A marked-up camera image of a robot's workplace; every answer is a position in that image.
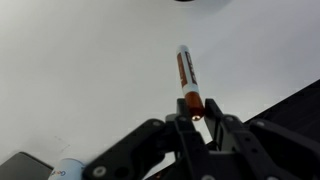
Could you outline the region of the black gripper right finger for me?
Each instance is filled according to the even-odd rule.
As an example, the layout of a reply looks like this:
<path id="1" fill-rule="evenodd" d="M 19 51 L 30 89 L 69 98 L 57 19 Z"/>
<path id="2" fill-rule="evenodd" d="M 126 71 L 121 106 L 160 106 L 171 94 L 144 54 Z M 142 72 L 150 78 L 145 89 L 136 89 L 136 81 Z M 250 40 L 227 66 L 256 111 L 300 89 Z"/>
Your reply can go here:
<path id="1" fill-rule="evenodd" d="M 205 101 L 216 180 L 320 180 L 319 144 L 263 119 L 248 124 Z"/>

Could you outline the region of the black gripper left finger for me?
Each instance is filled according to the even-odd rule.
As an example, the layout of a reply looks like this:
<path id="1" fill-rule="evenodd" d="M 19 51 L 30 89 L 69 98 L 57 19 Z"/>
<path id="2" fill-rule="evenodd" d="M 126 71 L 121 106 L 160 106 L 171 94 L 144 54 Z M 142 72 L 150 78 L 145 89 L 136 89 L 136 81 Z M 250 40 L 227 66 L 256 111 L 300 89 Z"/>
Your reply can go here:
<path id="1" fill-rule="evenodd" d="M 208 180 L 214 176 L 209 151 L 195 130 L 186 101 L 165 120 L 149 119 L 90 162 L 83 180 L 142 180 L 165 155 L 176 160 L 159 180 Z"/>

